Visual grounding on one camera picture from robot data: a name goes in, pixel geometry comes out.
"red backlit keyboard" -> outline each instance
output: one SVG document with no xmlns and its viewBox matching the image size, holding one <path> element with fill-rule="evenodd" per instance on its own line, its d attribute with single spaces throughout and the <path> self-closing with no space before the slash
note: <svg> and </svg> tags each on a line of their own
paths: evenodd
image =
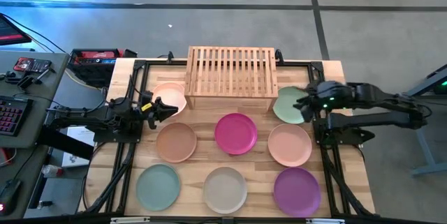
<svg viewBox="0 0 447 224">
<path fill-rule="evenodd" d="M 33 101 L 0 96 L 0 135 L 17 136 Z"/>
</svg>

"purple plate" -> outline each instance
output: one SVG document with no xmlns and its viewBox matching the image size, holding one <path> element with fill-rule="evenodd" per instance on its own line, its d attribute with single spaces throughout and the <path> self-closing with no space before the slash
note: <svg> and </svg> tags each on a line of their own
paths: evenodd
<svg viewBox="0 0 447 224">
<path fill-rule="evenodd" d="M 227 154 L 244 154 L 255 145 L 258 131 L 249 117 L 240 113 L 231 113 L 217 122 L 214 139 L 220 149 Z"/>
<path fill-rule="evenodd" d="M 299 167 L 287 168 L 278 175 L 273 197 L 277 206 L 292 217 L 310 217 L 321 201 L 317 180 Z"/>
</svg>

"red power supply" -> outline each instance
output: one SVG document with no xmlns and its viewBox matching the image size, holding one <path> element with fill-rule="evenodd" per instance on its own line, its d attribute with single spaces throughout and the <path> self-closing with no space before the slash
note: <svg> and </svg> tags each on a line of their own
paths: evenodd
<svg viewBox="0 0 447 224">
<path fill-rule="evenodd" d="M 137 53 L 128 49 L 74 49 L 68 68 L 86 84 L 108 87 L 118 58 L 136 58 Z"/>
</svg>

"yellow label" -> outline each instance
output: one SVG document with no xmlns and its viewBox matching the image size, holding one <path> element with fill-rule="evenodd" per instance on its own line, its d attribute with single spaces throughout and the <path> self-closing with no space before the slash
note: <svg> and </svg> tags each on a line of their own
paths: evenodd
<svg viewBox="0 0 447 224">
<path fill-rule="evenodd" d="M 147 109 L 149 109 L 149 108 L 151 108 L 151 107 L 152 107 L 152 104 L 151 104 L 151 103 L 148 103 L 148 104 L 146 104 L 145 106 L 141 107 L 141 110 L 142 110 L 142 111 L 145 111 L 145 110 L 147 110 Z"/>
</svg>

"gray floor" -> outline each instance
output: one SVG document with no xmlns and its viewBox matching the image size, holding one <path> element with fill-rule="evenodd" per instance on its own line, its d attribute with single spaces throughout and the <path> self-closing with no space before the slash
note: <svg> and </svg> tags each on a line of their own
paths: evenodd
<svg viewBox="0 0 447 224">
<path fill-rule="evenodd" d="M 51 0 L 103 3 L 219 3 L 309 5 L 310 0 Z M 318 0 L 321 5 L 446 6 L 446 0 Z M 184 56 L 189 45 L 269 46 L 287 59 L 321 59 L 311 10 L 108 10 L 11 8 L 0 12 L 43 33 L 65 50 L 124 47 L 140 57 L 173 51 Z M 406 91 L 428 73 L 446 64 L 447 13 L 332 12 L 321 13 L 329 57 L 341 60 L 347 80 L 370 82 L 384 91 Z M 33 47 L 28 44 L 22 47 Z M 67 77 L 56 100 L 69 106 L 93 106 L 97 91 Z M 427 139 L 437 161 L 447 161 L 442 130 L 445 107 L 433 107 Z M 424 165 L 416 134 L 392 126 L 371 128 L 376 138 L 365 144 L 366 167 L 378 214 L 391 218 L 447 222 L 447 172 L 417 178 L 410 171 Z M 79 178 L 51 181 L 44 198 L 53 207 L 27 216 L 68 214 L 78 203 Z"/>
</svg>

